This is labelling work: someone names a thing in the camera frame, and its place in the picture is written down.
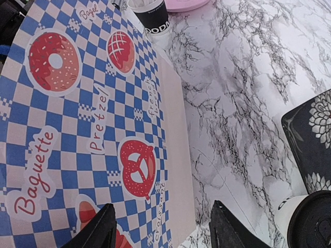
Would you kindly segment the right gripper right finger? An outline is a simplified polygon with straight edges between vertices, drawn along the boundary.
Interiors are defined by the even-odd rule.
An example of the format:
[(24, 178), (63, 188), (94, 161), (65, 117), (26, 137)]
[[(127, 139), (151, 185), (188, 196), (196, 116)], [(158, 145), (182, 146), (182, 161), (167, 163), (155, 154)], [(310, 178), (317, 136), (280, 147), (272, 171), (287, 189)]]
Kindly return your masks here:
[(209, 222), (211, 245), (215, 248), (270, 248), (251, 233), (219, 200), (215, 200)]

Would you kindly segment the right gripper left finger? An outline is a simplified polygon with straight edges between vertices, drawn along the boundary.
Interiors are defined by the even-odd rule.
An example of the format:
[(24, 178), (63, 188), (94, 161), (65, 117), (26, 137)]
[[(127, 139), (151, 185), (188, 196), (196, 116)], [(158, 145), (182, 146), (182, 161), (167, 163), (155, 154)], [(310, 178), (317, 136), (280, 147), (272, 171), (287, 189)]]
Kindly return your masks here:
[(68, 247), (110, 247), (116, 243), (115, 209), (112, 204), (105, 204), (95, 217), (69, 242)]

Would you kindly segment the black plastic cup lid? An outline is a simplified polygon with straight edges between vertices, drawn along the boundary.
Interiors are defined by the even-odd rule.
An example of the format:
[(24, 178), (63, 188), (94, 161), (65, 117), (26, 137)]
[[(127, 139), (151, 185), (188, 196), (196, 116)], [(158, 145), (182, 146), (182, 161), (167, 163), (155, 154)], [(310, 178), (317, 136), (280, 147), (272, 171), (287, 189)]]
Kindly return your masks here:
[(330, 247), (330, 191), (306, 196), (295, 209), (287, 231), (288, 247)]

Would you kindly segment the blue checkered paper bag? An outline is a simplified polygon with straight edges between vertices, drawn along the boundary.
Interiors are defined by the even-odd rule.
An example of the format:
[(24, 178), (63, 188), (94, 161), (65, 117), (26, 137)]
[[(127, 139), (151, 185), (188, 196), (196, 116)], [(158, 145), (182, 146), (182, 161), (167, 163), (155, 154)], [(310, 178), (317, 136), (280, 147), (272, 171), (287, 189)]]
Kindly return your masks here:
[(120, 247), (195, 230), (180, 78), (108, 1), (33, 1), (1, 72), (1, 247), (62, 247), (106, 204)]

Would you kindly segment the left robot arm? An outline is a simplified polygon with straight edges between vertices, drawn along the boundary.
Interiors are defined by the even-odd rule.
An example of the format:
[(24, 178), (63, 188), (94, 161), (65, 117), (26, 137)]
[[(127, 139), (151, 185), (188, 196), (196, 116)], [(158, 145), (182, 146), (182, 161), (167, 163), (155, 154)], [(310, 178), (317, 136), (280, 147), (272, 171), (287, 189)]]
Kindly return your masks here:
[(1, 1), (1, 69), (13, 39), (34, 1)]

